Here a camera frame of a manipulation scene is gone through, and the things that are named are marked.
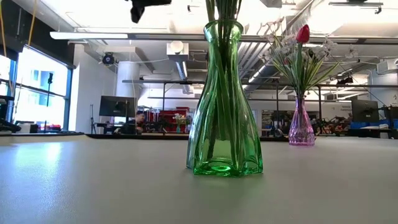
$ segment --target vase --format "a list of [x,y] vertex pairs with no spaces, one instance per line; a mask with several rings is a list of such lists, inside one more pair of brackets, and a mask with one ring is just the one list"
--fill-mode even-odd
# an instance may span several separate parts
[[242,30],[236,21],[205,26],[208,75],[187,150],[187,167],[194,174],[241,177],[262,172],[257,126],[238,75]]
[[296,109],[289,131],[289,144],[291,146],[313,146],[315,135],[310,118],[305,111],[305,96],[296,96]]

